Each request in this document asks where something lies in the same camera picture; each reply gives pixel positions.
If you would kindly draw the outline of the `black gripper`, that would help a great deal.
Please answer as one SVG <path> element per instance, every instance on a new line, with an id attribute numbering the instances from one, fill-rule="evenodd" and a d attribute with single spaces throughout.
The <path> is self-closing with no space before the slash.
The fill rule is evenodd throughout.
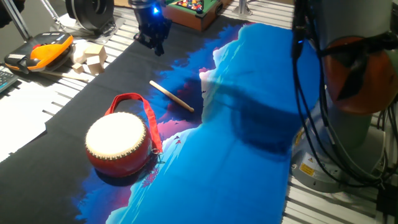
<path id="1" fill-rule="evenodd" d="M 169 35 L 172 21 L 163 16 L 161 1 L 129 0 L 129 5 L 139 24 L 139 32 L 134 35 L 134 40 L 150 49 L 151 42 L 146 37 L 152 39 L 155 54 L 163 55 L 163 42 Z"/>

